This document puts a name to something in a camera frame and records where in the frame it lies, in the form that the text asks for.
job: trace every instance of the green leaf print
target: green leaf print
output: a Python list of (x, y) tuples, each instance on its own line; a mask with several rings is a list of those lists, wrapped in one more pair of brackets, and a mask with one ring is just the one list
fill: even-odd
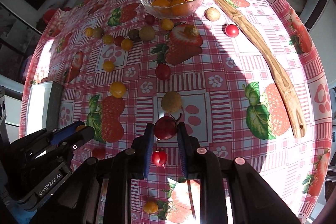
[(269, 113), (265, 105), (248, 106), (246, 125), (251, 133), (261, 140), (273, 140), (276, 137), (268, 126)]
[(94, 113), (97, 111), (98, 100), (99, 100), (99, 94), (92, 96), (90, 98), (90, 101), (89, 101), (90, 113)]
[(259, 82), (252, 82), (245, 88), (245, 96), (249, 99), (251, 106), (256, 106), (260, 103)]

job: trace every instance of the yellow cherry tomato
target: yellow cherry tomato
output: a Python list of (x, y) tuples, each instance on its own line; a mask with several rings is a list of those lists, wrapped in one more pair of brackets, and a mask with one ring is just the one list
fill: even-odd
[(126, 92), (126, 87), (121, 82), (113, 82), (110, 85), (110, 92), (114, 97), (121, 98)]
[(86, 29), (85, 29), (85, 35), (86, 35), (87, 37), (91, 37), (91, 36), (93, 36), (93, 29), (92, 29), (91, 27), (86, 28)]
[(163, 19), (161, 21), (161, 28), (170, 31), (174, 27), (174, 22), (172, 22), (170, 19)]
[(106, 34), (102, 37), (104, 44), (109, 45), (114, 43), (114, 38), (110, 34)]
[(159, 206), (154, 201), (147, 201), (143, 206), (143, 210), (148, 214), (154, 214), (158, 211)]
[(78, 131), (82, 130), (84, 127), (86, 127), (86, 125), (81, 124), (80, 126), (76, 127), (75, 132), (78, 132)]
[(114, 64), (112, 61), (105, 61), (103, 63), (103, 69), (104, 71), (111, 72), (114, 70)]
[(131, 48), (133, 48), (133, 41), (129, 38), (124, 39), (121, 42), (121, 48), (125, 51), (131, 50)]

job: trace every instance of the wall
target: wall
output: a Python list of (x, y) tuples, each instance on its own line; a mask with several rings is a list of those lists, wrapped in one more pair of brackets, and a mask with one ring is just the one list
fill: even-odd
[(336, 86), (336, 5), (328, 0), (309, 34), (320, 55), (329, 88)]
[(45, 3), (35, 10), (25, 0), (0, 0), (0, 2), (27, 24), (36, 27), (36, 22), (43, 16), (51, 5), (61, 5), (65, 0), (46, 0)]

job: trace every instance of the round table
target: round table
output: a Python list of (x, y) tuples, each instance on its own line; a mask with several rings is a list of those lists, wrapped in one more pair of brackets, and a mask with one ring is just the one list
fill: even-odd
[[(64, 84), (60, 128), (73, 121), (87, 121), (88, 115), (97, 110), (90, 110), (90, 100), (100, 104), (110, 95), (112, 82), (122, 81), (127, 87), (123, 96), (125, 110), (119, 117), (124, 137), (114, 143), (90, 141), (75, 151), (74, 170), (91, 156), (94, 148), (103, 147), (105, 157), (112, 157), (130, 147), (133, 139), (144, 133), (148, 122), (155, 122), (163, 115), (161, 99), (166, 92), (174, 90), (182, 96), (181, 122), (185, 122), (188, 133), (219, 157), (245, 158), (304, 223), (321, 189), (331, 146), (330, 96), (320, 58), (286, 0), (229, 1), (258, 29), (292, 80), (307, 123), (303, 138), (293, 137), (283, 103), (277, 99), (277, 89), (260, 52), (242, 33), (236, 38), (224, 34), (223, 25), (231, 21), (212, 0), (204, 0), (193, 15), (175, 20), (196, 25), (203, 45), (201, 53), (187, 51), (186, 55), (192, 57), (184, 56), (186, 61), (178, 65), (170, 65), (172, 61), (166, 60), (171, 68), (170, 79), (166, 81), (156, 78), (157, 65), (152, 62), (156, 56), (151, 54), (167, 38), (159, 21), (153, 25), (155, 38), (150, 42), (136, 42), (129, 52), (84, 34), (87, 27), (101, 26), (105, 34), (127, 36), (130, 29), (144, 26), (147, 12), (140, 0), (88, 0), (72, 11), (58, 10), (30, 64), (22, 100), (20, 136), (26, 134), (26, 104), (31, 84), (45, 77)], [(221, 11), (218, 21), (205, 18), (204, 11), (209, 7)], [(123, 20), (111, 27), (107, 22), (113, 11), (121, 13)], [(83, 61), (79, 72), (67, 83), (64, 74), (74, 57)], [(105, 60), (114, 62), (113, 72), (103, 70)], [(251, 85), (259, 88), (260, 104), (268, 102), (270, 127), (266, 137), (250, 130), (251, 121), (246, 119), (249, 100), (244, 90)], [(170, 205), (175, 213), (168, 213), (169, 219), (181, 222), (191, 216), (191, 210), (181, 206), (186, 192), (185, 184), (178, 182), (182, 173), (176, 137), (157, 140), (155, 146), (166, 151), (168, 160), (165, 166), (152, 164), (147, 180), (132, 181), (133, 222), (159, 221), (142, 210), (149, 198), (173, 200)], [(197, 182), (193, 183), (192, 191), (199, 191)]]

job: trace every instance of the cherry tomato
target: cherry tomato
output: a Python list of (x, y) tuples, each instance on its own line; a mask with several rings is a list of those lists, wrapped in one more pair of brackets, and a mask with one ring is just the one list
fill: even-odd
[(133, 41), (129, 38), (124, 39), (121, 42), (121, 48), (125, 51), (130, 51), (133, 48)]
[(236, 37), (239, 34), (239, 29), (236, 25), (229, 24), (225, 28), (225, 33), (228, 37)]
[(143, 206), (143, 210), (148, 214), (154, 214), (158, 211), (159, 206), (154, 201), (147, 201)]
[(152, 16), (152, 15), (146, 15), (145, 16), (145, 23), (147, 25), (152, 26), (154, 24), (154, 22), (155, 22), (155, 17), (154, 16)]
[(125, 39), (125, 37), (123, 37), (122, 35), (118, 35), (115, 39), (114, 39), (114, 44), (117, 46), (121, 46), (121, 42)]
[(168, 156), (165, 151), (155, 151), (152, 154), (152, 162), (156, 166), (164, 165), (167, 161), (167, 158)]
[(113, 82), (110, 85), (110, 92), (114, 97), (121, 98), (126, 92), (126, 87), (121, 82)]
[(76, 127), (75, 132), (78, 132), (78, 131), (82, 130), (84, 127), (86, 127), (86, 125), (81, 124), (80, 126)]
[(105, 148), (100, 147), (93, 149), (91, 152), (91, 156), (97, 158), (98, 160), (105, 159)]
[(170, 77), (170, 67), (166, 64), (159, 64), (155, 69), (155, 75), (160, 80), (167, 80)]

